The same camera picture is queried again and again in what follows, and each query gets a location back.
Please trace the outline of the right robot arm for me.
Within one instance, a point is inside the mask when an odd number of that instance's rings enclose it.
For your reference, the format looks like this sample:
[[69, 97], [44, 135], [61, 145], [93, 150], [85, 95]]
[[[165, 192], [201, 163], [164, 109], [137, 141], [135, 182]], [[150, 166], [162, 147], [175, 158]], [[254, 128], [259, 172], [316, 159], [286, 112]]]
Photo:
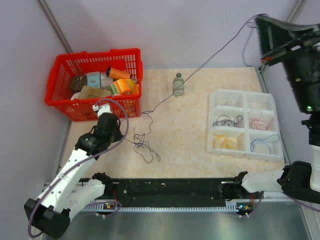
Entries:
[[233, 180], [233, 192], [245, 198], [256, 192], [282, 192], [293, 200], [320, 202], [320, 25], [295, 24], [259, 14], [257, 28], [261, 62], [282, 63], [300, 112], [309, 114], [302, 125], [309, 131], [310, 162], [295, 161], [282, 170], [243, 171]]

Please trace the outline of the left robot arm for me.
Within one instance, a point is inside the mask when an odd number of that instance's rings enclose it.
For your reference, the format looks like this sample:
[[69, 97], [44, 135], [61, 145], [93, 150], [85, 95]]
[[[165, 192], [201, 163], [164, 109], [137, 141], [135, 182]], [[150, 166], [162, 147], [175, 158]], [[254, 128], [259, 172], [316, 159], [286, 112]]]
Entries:
[[97, 124], [78, 139], [69, 159], [54, 180], [36, 199], [30, 198], [25, 202], [27, 232], [31, 238], [36, 237], [31, 230], [34, 227], [41, 234], [59, 239], [86, 205], [98, 197], [106, 199], [113, 194], [113, 185], [99, 179], [90, 179], [87, 185], [73, 191], [99, 156], [116, 148], [124, 139], [117, 115], [109, 110], [99, 110], [97, 115]]

